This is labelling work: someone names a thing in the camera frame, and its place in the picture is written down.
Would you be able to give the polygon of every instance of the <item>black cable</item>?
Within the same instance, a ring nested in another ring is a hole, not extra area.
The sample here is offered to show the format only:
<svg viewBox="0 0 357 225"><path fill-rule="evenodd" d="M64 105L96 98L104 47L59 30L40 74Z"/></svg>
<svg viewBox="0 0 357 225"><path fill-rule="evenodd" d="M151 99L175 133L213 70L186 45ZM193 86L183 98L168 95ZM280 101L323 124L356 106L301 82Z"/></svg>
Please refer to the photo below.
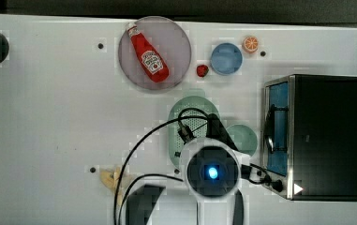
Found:
<svg viewBox="0 0 357 225"><path fill-rule="evenodd" d="M181 118L181 116L185 113L185 112L188 112L188 111L196 111L196 112L199 112L201 114L203 114L205 117L208 117L208 114L203 111L203 110L200 110L198 108L194 108L194 107L190 107L190 108L185 108L183 110L181 110L178 114L178 118ZM182 128L184 125L182 124L181 121L178 121L178 124L179 124L179 127Z"/></svg>
<svg viewBox="0 0 357 225"><path fill-rule="evenodd" d="M128 164L128 161L129 159L131 158L131 156L134 154L134 152L137 150L137 148L140 146L140 144L147 138L149 137L151 134L153 134L155 131L159 130L160 128L163 128L165 127L166 125L168 124L172 124L172 123L175 123L177 121L182 121L182 120L185 120L185 119L203 119L203 120L208 120L207 117L203 117L203 116L197 116L197 115L191 115L191 116L183 116L183 117L180 117L180 118L175 118L175 119L172 119L170 121L167 121L166 123L164 124L161 124L159 126L157 126L156 128L152 129L151 131L149 131L147 134L145 134L145 136L143 136L139 142L137 142L134 146L134 148L129 152L125 162L123 163L123 166L122 166L122 170L120 172L120 177L119 179L117 180L117 186L116 186L116 192L114 193L114 203L113 203L113 224L114 225L117 225L117 219L116 219L116 206L117 206L117 195L119 193L119 188L120 188L120 184L122 182L122 179L123 179L123 174L124 174L124 171L126 169L126 165Z"/></svg>
<svg viewBox="0 0 357 225"><path fill-rule="evenodd" d="M131 182L131 184L128 186L127 191L125 193L125 196L123 197L122 200L122 205L120 206L119 209L119 217L117 219L118 223L121 224L121 216L122 216L122 209L123 209L123 205L125 205L126 199L128 197L129 191L134 187L135 183L137 183L139 180L141 180L142 178L148 177L148 176L156 176L156 177L164 177L164 178L169 178L172 180L176 180L176 181L180 181L180 182L184 182L184 180L180 179L180 178L176 178L173 176L168 176L168 175L164 175L164 174L159 174L159 173L149 173L149 174L145 174L145 175L141 175L139 177L137 177L134 181Z"/></svg>
<svg viewBox="0 0 357 225"><path fill-rule="evenodd" d="M261 166L258 166L258 165L252 164L252 163L250 163L250 166L259 169L260 171L262 171L265 174L268 174L268 172L265 169L263 169Z"/></svg>
<svg viewBox="0 0 357 225"><path fill-rule="evenodd" d="M265 173L265 176L263 179L260 179L260 181L253 181L251 179L248 179L248 181L251 183L251 184L254 184L254 185L261 185L261 184L264 184L266 182L271 182L271 177L269 176L268 172L266 172L265 169L263 169L261 166L258 166L258 165L255 165L255 164L252 164L250 163L250 166L251 167L254 167L254 168L257 168L259 169L260 171L262 171L263 173Z"/></svg>
<svg viewBox="0 0 357 225"><path fill-rule="evenodd" d="M254 185L261 185L261 184L264 184L265 181L264 180L260 180L260 181L253 181L251 179L248 179L248 181L251 183L251 184L254 184Z"/></svg>

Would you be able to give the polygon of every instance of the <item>white tabletop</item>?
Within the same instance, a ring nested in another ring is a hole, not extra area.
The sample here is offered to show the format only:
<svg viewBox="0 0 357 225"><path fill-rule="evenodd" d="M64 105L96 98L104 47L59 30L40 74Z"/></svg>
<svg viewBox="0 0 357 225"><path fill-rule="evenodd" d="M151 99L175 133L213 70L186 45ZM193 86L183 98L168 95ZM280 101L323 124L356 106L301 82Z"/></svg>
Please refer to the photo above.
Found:
<svg viewBox="0 0 357 225"><path fill-rule="evenodd" d="M111 192L89 168L120 165L190 88L204 90L225 125L243 123L260 136L265 82L294 73L357 76L357 29L179 22L192 45L188 73L172 89L150 92L118 63L128 22L0 15L10 43L0 65L0 224L112 224ZM240 47L247 35L260 49L244 53L238 72L196 76L218 43ZM172 173L166 129L141 146L129 170ZM290 202L247 182L242 192L245 224L357 224L357 202Z"/></svg>

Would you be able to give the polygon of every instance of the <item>metal frame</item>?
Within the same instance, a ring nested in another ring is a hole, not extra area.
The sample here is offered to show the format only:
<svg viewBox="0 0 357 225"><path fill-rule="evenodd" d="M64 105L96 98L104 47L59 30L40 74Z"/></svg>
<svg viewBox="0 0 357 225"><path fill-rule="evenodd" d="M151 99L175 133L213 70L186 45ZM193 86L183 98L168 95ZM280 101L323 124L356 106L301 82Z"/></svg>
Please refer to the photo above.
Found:
<svg viewBox="0 0 357 225"><path fill-rule="evenodd" d="M279 83L288 83L289 85L289 111L288 111L288 125L287 125L287 155L288 155L288 165L287 165L287 176L282 176L280 174L277 174L275 172L269 172L269 175L273 180L281 180L283 183L283 190L281 192L275 191L272 187L269 187L265 184L263 186L265 188L270 189L274 193L282 196L283 198L292 200L293 199L293 161L294 161L294 155L293 155L293 146L294 146L294 102L295 102L295 75L290 75L284 78L276 79L270 82L266 82L265 85L263 86L263 96L262 96L262 132L261 132L261 139L262 139L262 145L260 149L260 155L261 155L261 167L267 170L266 165L268 164L268 150L267 147L265 146L264 140L263 140L263 129L264 129L264 124L266 120L266 115L268 113L268 106L269 105L269 86L279 84Z"/></svg>

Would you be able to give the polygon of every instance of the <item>blue screen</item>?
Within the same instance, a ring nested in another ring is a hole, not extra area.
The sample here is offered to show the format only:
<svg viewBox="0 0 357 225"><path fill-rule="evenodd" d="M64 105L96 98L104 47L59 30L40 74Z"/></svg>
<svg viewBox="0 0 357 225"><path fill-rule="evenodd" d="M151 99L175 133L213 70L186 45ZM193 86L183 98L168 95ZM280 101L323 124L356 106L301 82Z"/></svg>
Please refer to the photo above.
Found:
<svg viewBox="0 0 357 225"><path fill-rule="evenodd" d="M289 106L289 85L283 82L269 88L269 107L275 105L279 108ZM287 148L287 117L286 112L275 112L275 139L274 147ZM287 153L286 151L274 151L268 153L267 169L274 173L287 175Z"/></svg>

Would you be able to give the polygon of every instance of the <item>small snack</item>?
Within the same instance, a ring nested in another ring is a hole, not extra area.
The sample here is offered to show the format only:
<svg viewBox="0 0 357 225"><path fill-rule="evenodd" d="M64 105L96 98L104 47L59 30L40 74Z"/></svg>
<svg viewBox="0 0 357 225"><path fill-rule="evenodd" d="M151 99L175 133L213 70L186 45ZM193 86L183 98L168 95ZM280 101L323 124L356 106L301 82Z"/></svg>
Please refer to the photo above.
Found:
<svg viewBox="0 0 357 225"><path fill-rule="evenodd" d="M206 65L199 65L196 68L196 73L199 77L205 77L205 75L208 73L208 67Z"/></svg>
<svg viewBox="0 0 357 225"><path fill-rule="evenodd" d="M254 53L258 49L258 40L254 36L246 37L242 48L246 53Z"/></svg>

